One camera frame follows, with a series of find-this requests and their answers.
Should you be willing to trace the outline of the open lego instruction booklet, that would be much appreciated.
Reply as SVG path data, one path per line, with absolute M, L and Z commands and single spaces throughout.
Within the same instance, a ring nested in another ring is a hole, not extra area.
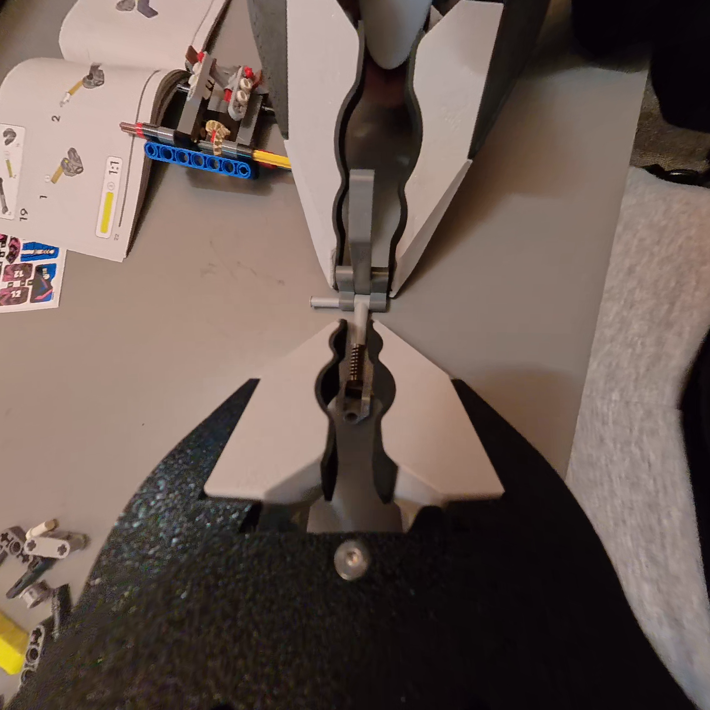
M 123 261 L 145 195 L 143 139 L 208 47 L 226 1 L 78 1 L 60 59 L 32 58 L 1 84 L 1 232 Z

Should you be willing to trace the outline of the lego sticker sheet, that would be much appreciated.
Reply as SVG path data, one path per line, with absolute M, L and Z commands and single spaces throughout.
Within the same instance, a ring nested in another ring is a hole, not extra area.
M 59 306 L 66 250 L 1 235 L 1 313 Z

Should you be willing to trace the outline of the person's dark trousers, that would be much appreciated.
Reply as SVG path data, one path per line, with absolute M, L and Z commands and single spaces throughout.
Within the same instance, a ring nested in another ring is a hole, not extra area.
M 701 555 L 709 569 L 709 361 L 698 357 L 681 399 L 682 431 Z

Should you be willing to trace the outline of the partly built lego chassis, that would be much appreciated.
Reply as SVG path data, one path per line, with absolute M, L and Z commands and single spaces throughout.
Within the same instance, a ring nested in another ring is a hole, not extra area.
M 291 171 L 290 159 L 256 145 L 261 117 L 275 115 L 262 72 L 248 65 L 223 66 L 189 45 L 189 76 L 177 89 L 185 95 L 178 125 L 121 122 L 129 137 L 144 142 L 151 160 L 245 180 L 259 169 Z

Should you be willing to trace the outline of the dark grey lego connector piece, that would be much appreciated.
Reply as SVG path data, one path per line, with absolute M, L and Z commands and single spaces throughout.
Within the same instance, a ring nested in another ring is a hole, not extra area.
M 335 269 L 338 294 L 311 297 L 313 309 L 353 312 L 357 306 L 365 306 L 371 312 L 387 310 L 388 269 L 374 268 L 371 262 L 374 177 L 374 171 L 369 169 L 353 169 L 349 173 L 347 245 L 350 264 Z

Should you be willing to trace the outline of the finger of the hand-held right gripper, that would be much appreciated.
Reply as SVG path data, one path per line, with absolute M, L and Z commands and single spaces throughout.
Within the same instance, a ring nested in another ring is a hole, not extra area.
M 286 150 L 317 260 L 334 287 L 344 186 L 340 143 L 346 106 L 361 79 L 363 30 L 338 1 L 288 1 L 286 6 Z
M 502 14 L 502 3 L 460 1 L 417 42 L 410 85 L 422 137 L 404 186 L 407 218 L 395 249 L 391 297 L 414 271 L 471 165 Z

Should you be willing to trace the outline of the grey lego shock absorber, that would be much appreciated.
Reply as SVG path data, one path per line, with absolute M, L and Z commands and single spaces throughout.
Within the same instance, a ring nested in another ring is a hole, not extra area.
M 339 365 L 336 410 L 349 425 L 361 423 L 371 413 L 373 367 L 368 357 L 368 321 L 368 307 L 356 306 L 348 324 L 344 359 Z

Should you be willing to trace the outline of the person's black top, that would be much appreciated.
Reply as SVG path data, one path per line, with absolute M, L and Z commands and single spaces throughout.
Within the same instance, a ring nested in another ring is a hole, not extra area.
M 709 132 L 708 1 L 572 1 L 571 12 L 574 38 L 589 57 L 648 48 L 664 120 Z

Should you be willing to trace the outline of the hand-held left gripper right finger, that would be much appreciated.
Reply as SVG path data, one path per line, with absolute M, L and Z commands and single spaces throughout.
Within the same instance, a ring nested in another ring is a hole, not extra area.
M 393 401 L 380 423 L 376 489 L 398 506 L 500 498 L 503 484 L 449 375 L 378 321 L 381 383 Z

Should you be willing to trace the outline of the pile of loose lego pieces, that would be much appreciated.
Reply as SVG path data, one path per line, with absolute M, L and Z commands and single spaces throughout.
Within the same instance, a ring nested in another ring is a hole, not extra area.
M 57 520 L 29 532 L 1 530 L 1 676 L 28 684 L 50 647 L 66 630 L 72 614 L 70 584 L 51 581 L 50 573 L 83 551 L 89 539 L 61 530 Z

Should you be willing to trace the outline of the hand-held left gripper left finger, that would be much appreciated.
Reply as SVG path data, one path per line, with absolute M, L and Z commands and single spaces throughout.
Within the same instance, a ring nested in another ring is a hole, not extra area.
M 289 505 L 323 494 L 329 417 L 317 401 L 316 381 L 333 358 L 329 341 L 339 325 L 329 323 L 262 370 L 204 485 L 207 496 Z

